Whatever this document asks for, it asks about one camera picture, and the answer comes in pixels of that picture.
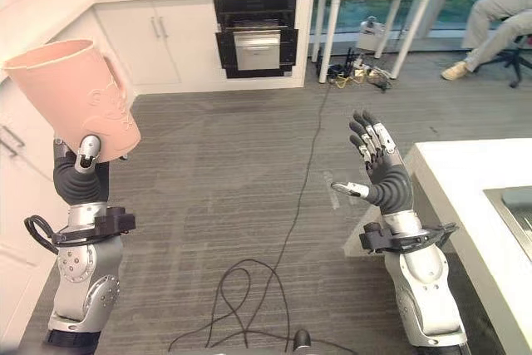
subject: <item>beige pants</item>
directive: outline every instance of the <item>beige pants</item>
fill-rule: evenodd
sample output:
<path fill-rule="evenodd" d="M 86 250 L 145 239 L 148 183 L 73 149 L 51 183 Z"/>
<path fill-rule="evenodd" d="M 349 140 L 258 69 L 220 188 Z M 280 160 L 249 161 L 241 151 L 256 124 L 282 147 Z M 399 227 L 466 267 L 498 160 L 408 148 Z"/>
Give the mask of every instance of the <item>beige pants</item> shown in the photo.
<path fill-rule="evenodd" d="M 490 22 L 507 17 L 488 38 Z M 467 69 L 474 71 L 491 60 L 519 35 L 532 33 L 532 0 L 479 0 L 467 20 L 462 47 L 473 52 L 465 59 Z"/>

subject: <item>black cable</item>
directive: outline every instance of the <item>black cable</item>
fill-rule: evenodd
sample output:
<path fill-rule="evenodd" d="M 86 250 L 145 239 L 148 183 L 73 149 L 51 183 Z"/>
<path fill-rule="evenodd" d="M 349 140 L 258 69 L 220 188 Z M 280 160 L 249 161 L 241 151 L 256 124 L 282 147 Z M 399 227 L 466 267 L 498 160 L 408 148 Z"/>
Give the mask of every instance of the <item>black cable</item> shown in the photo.
<path fill-rule="evenodd" d="M 224 343 L 225 341 L 227 341 L 227 340 L 229 340 L 229 339 L 231 339 L 233 337 L 237 337 L 239 335 L 243 335 L 244 336 L 244 345 L 245 345 L 245 347 L 248 348 L 249 347 L 248 334 L 249 333 L 254 333 L 254 334 L 263 334 L 263 335 L 266 335 L 266 336 L 275 337 L 275 338 L 281 338 L 283 340 L 286 340 L 284 351 L 285 352 L 288 351 L 288 345 L 290 344 L 290 341 L 292 340 L 290 338 L 290 312 L 289 312 L 289 309 L 288 309 L 288 301 L 286 299 L 286 293 L 284 292 L 283 283 L 281 282 L 281 279 L 280 279 L 280 277 L 277 274 L 277 267 L 280 265 L 281 260 L 283 259 L 283 255 L 284 255 L 284 252 L 285 252 L 286 247 L 288 245 L 288 241 L 290 239 L 290 235 L 292 234 L 293 230 L 296 227 L 296 224 L 298 222 L 298 218 L 299 218 L 299 215 L 300 215 L 300 212 L 301 212 L 301 204 L 302 204 L 302 200 L 303 200 L 303 193 L 304 193 L 304 191 L 305 191 L 305 189 L 307 187 L 308 176 L 310 175 L 310 166 L 312 164 L 312 160 L 313 160 L 313 156 L 314 156 L 316 139 L 318 138 L 318 134 L 319 134 L 320 130 L 322 129 L 323 108 L 325 107 L 325 103 L 327 102 L 327 98 L 328 98 L 328 94 L 329 94 L 330 90 L 331 90 L 331 85 L 328 86 L 327 91 L 325 92 L 325 95 L 323 97 L 323 101 L 322 101 L 322 103 L 321 103 L 321 105 L 320 105 L 320 107 L 318 109 L 318 127 L 317 127 L 316 132 L 314 133 L 314 136 L 313 136 L 313 140 L 312 140 L 312 144 L 311 144 L 311 148 L 310 148 L 310 154 L 309 154 L 309 157 L 308 157 L 308 162 L 307 162 L 307 166 L 306 166 L 306 170 L 305 170 L 305 176 L 304 176 L 304 179 L 303 179 L 303 184 L 302 184 L 301 190 L 299 191 L 299 195 L 298 195 L 296 213 L 295 213 L 295 216 L 293 217 L 293 221 L 292 221 L 292 224 L 290 226 L 290 229 L 288 230 L 288 232 L 287 232 L 287 234 L 285 236 L 285 239 L 284 239 L 284 242 L 283 242 L 283 246 L 281 247 L 281 251 L 279 252 L 279 256 L 278 256 L 277 262 L 275 263 L 275 265 L 273 267 L 271 267 L 271 266 L 269 266 L 268 264 L 266 264 L 266 263 L 264 263 L 262 261 L 258 261 L 257 259 L 242 259 L 239 262 L 237 262 L 236 264 L 233 264 L 230 268 L 228 268 L 225 271 L 225 273 L 222 276 L 222 278 L 220 279 L 220 281 L 218 283 L 218 286 L 216 288 L 216 293 L 214 295 L 214 301 L 213 301 L 213 307 L 212 307 L 211 314 L 210 314 L 210 322 L 205 324 L 201 328 L 197 328 L 197 329 L 195 329 L 194 331 L 191 331 L 191 332 L 183 333 L 180 336 L 176 337 L 170 343 L 170 345 L 168 346 L 168 352 L 170 352 L 172 347 L 173 347 L 173 345 L 175 343 L 177 343 L 179 340 L 181 340 L 182 338 L 184 338 L 186 336 L 189 336 L 191 334 L 199 333 L 199 332 L 205 330 L 206 328 L 209 329 L 209 336 L 207 337 L 207 341 L 205 343 L 205 347 L 206 348 L 216 347 L 217 345 L 220 345 L 221 343 Z M 249 292 L 251 290 L 251 274 L 249 273 L 249 271 L 245 267 L 241 266 L 242 264 L 245 264 L 245 263 L 259 264 L 259 265 L 269 269 L 270 270 L 270 275 L 269 275 L 269 278 L 268 278 L 268 282 L 266 283 L 266 285 L 264 287 L 263 295 L 262 295 L 262 298 L 260 299 L 259 305 L 254 310 L 254 312 L 252 313 L 251 319 L 249 320 L 248 324 L 244 327 L 244 324 L 242 323 L 242 318 L 238 315 L 238 311 L 244 305 L 245 301 L 247 300 L 247 298 L 249 296 Z M 226 279 L 229 276 L 231 276 L 231 274 L 233 274 L 233 273 L 235 273 L 237 271 L 243 271 L 246 274 L 246 277 L 247 277 L 247 288 L 246 288 L 246 292 L 244 294 L 244 297 L 240 301 L 239 305 L 237 307 L 234 307 L 233 304 L 225 297 L 225 294 L 224 294 L 224 283 L 225 283 Z M 249 327 L 251 326 L 251 323 L 253 323 L 255 317 L 259 313 L 259 310 L 260 310 L 260 308 L 262 307 L 262 305 L 264 303 L 264 300 L 265 300 L 266 295 L 268 293 L 269 285 L 270 285 L 270 283 L 271 283 L 273 278 L 276 279 L 276 281 L 277 281 L 277 283 L 279 285 L 279 288 L 281 290 L 281 294 L 282 294 L 283 302 L 284 302 L 284 307 L 285 307 L 285 311 L 286 311 L 287 335 L 285 337 L 279 336 L 279 335 L 275 335 L 275 334 L 272 334 L 272 333 L 261 332 L 259 330 L 250 330 L 249 329 Z M 221 297 L 224 300 L 224 302 L 228 305 L 228 307 L 230 309 L 230 312 L 226 313 L 225 315 L 223 315 L 221 317 L 216 318 L 214 315 L 215 315 L 215 312 L 216 312 L 216 306 L 218 304 L 219 295 L 221 295 Z M 223 319 L 226 319 L 226 318 L 228 318 L 231 315 L 234 315 L 236 317 L 237 322 L 238 322 L 238 324 L 241 327 L 241 330 L 236 332 L 236 333 L 232 333 L 229 336 L 226 336 L 226 337 L 220 339 L 219 341 L 217 341 L 217 342 L 215 342 L 213 344 L 210 344 L 210 340 L 211 340 L 212 335 L 213 335 L 214 325 L 217 322 L 219 322 L 219 321 L 221 321 Z M 349 348 L 342 347 L 341 345 L 338 345 L 336 343 L 331 343 L 329 341 L 319 340 L 319 339 L 314 339 L 313 341 L 315 341 L 317 343 L 324 343 L 324 344 L 327 344 L 327 345 L 332 345 L 332 346 L 334 346 L 336 348 L 340 348 L 342 350 L 345 350 L 345 351 L 348 351 L 350 353 L 356 354 L 356 352 L 354 352 L 353 350 L 351 350 Z"/>
<path fill-rule="evenodd" d="M 53 252 L 55 255 L 59 254 L 59 250 L 54 246 L 50 241 L 46 240 L 42 235 L 35 229 L 35 225 L 42 229 L 45 235 L 51 239 L 53 235 L 52 227 L 44 220 L 43 217 L 39 215 L 32 215 L 24 220 L 24 226 L 28 233 L 37 241 L 42 247 L 48 251 Z"/>
<path fill-rule="evenodd" d="M 229 336 L 219 340 L 215 345 L 221 344 L 221 343 L 229 340 L 230 338 L 236 337 L 236 336 L 239 335 L 239 333 L 240 332 L 230 334 Z M 269 337 L 273 337 L 273 338 L 278 338 L 280 340 L 286 340 L 287 339 L 289 341 L 293 341 L 293 338 L 291 338 L 291 337 L 283 337 L 283 336 L 279 336 L 278 334 L 273 334 L 273 333 L 269 333 L 269 332 L 263 332 L 263 331 L 260 331 L 260 330 L 248 330 L 248 333 L 262 334 L 263 336 L 269 336 Z M 353 351 L 350 348 L 344 347 L 344 346 L 336 344 L 336 343 L 332 343 L 332 342 L 327 341 L 327 340 L 320 340 L 318 338 L 312 338 L 312 341 L 314 343 L 321 343 L 321 344 L 325 344 L 325 345 L 330 345 L 331 347 L 336 347 L 338 349 L 342 349 L 343 351 L 347 351 L 348 353 L 351 353 L 353 355 L 358 355 L 358 353 L 356 351 Z"/>
<path fill-rule="evenodd" d="M 101 236 L 101 237 L 95 237 L 92 239 L 86 239 L 85 241 L 77 241 L 77 242 L 66 242 L 66 243 L 57 243 L 54 244 L 49 240 L 46 240 L 42 234 L 40 234 L 37 229 L 35 228 L 35 225 L 37 225 L 39 228 L 42 229 L 42 231 L 45 233 L 45 235 L 51 239 L 54 235 L 54 231 L 50 224 L 41 216 L 39 215 L 32 215 L 27 217 L 24 220 L 24 226 L 26 226 L 26 230 L 28 233 L 37 241 L 42 247 L 47 249 L 48 251 L 54 253 L 55 255 L 59 254 L 59 248 L 61 247 L 80 247 L 82 245 L 90 245 L 90 244 L 98 244 L 102 241 L 105 241 L 109 239 L 112 236 L 115 236 L 117 234 L 109 234 L 107 236 Z"/>

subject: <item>black oven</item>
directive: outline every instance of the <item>black oven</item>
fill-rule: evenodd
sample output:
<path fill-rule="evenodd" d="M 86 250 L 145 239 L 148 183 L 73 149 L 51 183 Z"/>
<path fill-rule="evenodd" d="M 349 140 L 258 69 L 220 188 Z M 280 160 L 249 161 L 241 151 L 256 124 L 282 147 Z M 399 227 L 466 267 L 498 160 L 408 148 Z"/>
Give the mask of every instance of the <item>black oven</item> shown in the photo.
<path fill-rule="evenodd" d="M 296 0 L 214 0 L 219 58 L 228 78 L 290 76 Z"/>

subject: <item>gray floor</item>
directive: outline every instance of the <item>gray floor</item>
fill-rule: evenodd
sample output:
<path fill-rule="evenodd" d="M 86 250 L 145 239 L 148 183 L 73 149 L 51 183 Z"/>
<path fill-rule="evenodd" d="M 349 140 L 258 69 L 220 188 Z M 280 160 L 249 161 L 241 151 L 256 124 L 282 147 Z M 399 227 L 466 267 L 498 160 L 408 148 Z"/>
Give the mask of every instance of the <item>gray floor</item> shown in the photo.
<path fill-rule="evenodd" d="M 348 144 L 347 118 L 366 107 L 387 123 L 402 152 L 417 141 L 532 136 L 532 79 L 507 86 L 501 66 L 447 82 L 438 77 L 458 53 L 411 54 L 386 94 L 374 86 L 332 88 L 323 109 L 298 225 L 278 272 L 288 295 L 293 330 L 341 343 L 361 354 L 409 354 L 392 281 L 382 259 L 345 259 L 341 245 L 367 206 L 341 201 L 334 209 L 326 179 L 365 180 Z M 174 336 L 209 321 L 224 271 L 253 257 L 274 264 L 294 217 L 317 111 L 327 86 L 309 66 L 303 89 L 142 96 L 134 113 L 143 135 L 127 162 L 112 166 L 112 203 L 136 213 L 124 238 L 121 298 L 102 334 L 99 354 L 164 353 Z M 502 353 L 460 260 L 449 255 L 456 296 L 473 354 Z M 267 274 L 252 269 L 249 317 Z M 42 339 L 57 286 L 52 273 L 23 338 Z M 227 283 L 242 298 L 245 278 Z M 220 304 L 217 314 L 227 312 Z M 276 285 L 254 328 L 284 334 Z M 234 318 L 214 341 L 238 330 Z M 201 348 L 207 332 L 177 348 Z M 250 337 L 254 347 L 279 340 Z M 242 338 L 226 344 L 242 346 Z M 323 347 L 322 353 L 340 353 Z"/>

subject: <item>pink plastic cup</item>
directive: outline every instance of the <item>pink plastic cup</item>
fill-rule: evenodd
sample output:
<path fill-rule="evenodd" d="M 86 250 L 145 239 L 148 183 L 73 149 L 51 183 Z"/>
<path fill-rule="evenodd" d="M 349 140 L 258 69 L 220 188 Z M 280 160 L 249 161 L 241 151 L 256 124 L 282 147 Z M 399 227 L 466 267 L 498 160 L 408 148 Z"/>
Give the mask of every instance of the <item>pink plastic cup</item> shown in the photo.
<path fill-rule="evenodd" d="M 54 42 L 3 66 L 74 152 L 85 136 L 100 138 L 98 162 L 114 160 L 140 141 L 126 90 L 111 68 L 90 40 Z"/>

